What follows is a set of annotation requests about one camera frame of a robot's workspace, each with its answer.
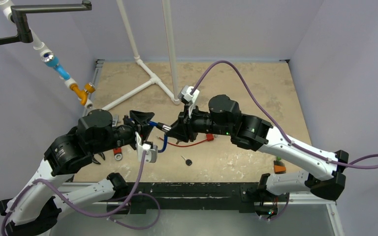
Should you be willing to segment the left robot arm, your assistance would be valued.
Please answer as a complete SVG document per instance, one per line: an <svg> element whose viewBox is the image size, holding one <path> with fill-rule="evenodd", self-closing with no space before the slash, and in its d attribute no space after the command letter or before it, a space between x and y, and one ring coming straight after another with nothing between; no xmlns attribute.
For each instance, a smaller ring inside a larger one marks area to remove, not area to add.
<svg viewBox="0 0 378 236"><path fill-rule="evenodd" d="M129 186L119 173L111 173L88 187L61 193L59 188L90 165L98 153L123 146L137 152L141 164L154 162L157 147L148 142L154 113L130 111L123 124L113 126L109 111L97 109L80 118L67 134L57 137L26 186L14 198L0 201L4 236L39 236L59 220L78 212L92 218L111 219L137 195L139 181Z"/></svg>

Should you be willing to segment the black head key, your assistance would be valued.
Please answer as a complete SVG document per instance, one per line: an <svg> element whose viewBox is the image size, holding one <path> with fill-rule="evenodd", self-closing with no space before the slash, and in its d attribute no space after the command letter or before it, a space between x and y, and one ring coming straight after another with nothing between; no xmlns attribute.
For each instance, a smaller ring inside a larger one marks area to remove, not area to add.
<svg viewBox="0 0 378 236"><path fill-rule="evenodd" d="M181 156L181 157L184 159L185 164L186 164L187 166L191 166L191 165L192 165L192 161L191 161L190 159L187 159L187 158L185 158L184 156Z"/></svg>

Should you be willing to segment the blue cable lock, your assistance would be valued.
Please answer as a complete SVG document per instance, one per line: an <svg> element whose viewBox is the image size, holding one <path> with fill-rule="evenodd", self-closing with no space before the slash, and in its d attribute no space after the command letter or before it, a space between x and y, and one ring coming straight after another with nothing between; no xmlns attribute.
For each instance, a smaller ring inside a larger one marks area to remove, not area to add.
<svg viewBox="0 0 378 236"><path fill-rule="evenodd" d="M149 125L152 127L156 127L157 129L161 130L163 132L163 145L162 148L158 151L158 153L163 153L166 151L167 145L168 145L168 136L167 132L170 131L171 127L165 123L162 122L154 122L154 121L149 121Z"/></svg>

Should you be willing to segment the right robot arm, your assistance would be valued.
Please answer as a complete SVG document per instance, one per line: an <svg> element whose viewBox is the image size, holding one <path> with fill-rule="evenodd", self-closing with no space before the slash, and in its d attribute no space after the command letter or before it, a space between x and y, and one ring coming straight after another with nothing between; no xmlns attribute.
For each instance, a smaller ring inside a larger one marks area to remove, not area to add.
<svg viewBox="0 0 378 236"><path fill-rule="evenodd" d="M300 168L287 174L263 174L257 186L257 195L263 200L288 192L311 192L325 200L335 201L345 188L344 168L337 165L348 162L348 153L322 151L308 144L300 150L287 141L281 131L257 116L243 114L238 102L227 95L216 95L209 100L209 111L203 112L189 105L179 113L177 120L166 131L167 137L180 142L193 142L199 133L227 135L239 148L259 151L280 157Z"/></svg>

